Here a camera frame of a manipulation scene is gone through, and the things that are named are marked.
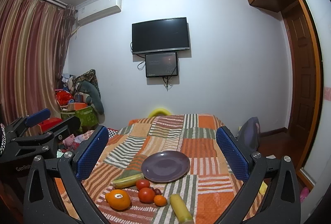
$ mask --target white wall-mounted air conditioner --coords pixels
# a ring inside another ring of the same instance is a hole
[[[122,0],[97,0],[78,10],[79,26],[121,12]]]

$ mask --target blue textured pad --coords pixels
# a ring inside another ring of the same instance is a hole
[[[34,113],[33,115],[28,116],[28,118],[25,120],[25,126],[31,128],[33,126],[36,126],[38,123],[49,119],[50,117],[51,111],[45,108],[44,110],[41,110],[37,113]]]
[[[235,177],[246,182],[249,178],[247,161],[222,128],[218,128],[216,131],[216,142]]]
[[[79,181],[87,179],[95,164],[97,163],[102,151],[105,149],[109,139],[109,133],[106,127],[103,127],[94,137],[93,141],[87,147],[81,158],[77,162],[76,177]]]

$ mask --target round plate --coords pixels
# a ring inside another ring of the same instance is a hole
[[[186,174],[190,166],[190,160],[185,154],[178,151],[161,151],[143,161],[141,172],[149,181],[169,183]]]

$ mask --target corn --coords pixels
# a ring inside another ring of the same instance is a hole
[[[194,224],[193,218],[179,194],[172,194],[169,201],[179,224]]]
[[[128,177],[124,177],[124,178],[112,181],[112,185],[116,189],[124,189],[124,188],[128,188],[128,187],[135,185],[139,179],[143,179],[143,178],[144,178],[143,174],[131,175]]]

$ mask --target sheer curtain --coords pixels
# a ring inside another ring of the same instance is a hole
[[[73,23],[73,7],[0,0],[0,103],[6,124],[44,108],[60,116],[54,89]]]

